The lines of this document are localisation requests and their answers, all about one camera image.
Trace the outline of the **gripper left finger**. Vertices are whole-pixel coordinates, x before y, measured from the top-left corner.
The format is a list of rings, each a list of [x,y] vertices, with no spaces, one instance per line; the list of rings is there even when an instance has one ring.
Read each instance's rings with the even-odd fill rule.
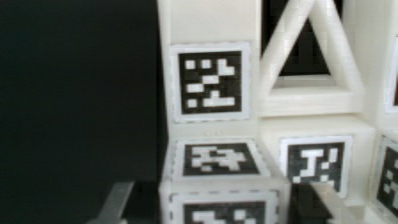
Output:
[[[117,182],[87,224],[158,224],[156,187],[147,181]]]

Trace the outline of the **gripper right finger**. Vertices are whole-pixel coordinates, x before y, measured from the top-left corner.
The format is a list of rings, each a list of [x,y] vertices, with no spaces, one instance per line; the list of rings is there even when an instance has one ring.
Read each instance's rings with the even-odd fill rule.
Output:
[[[289,224],[364,224],[323,183],[291,185]]]

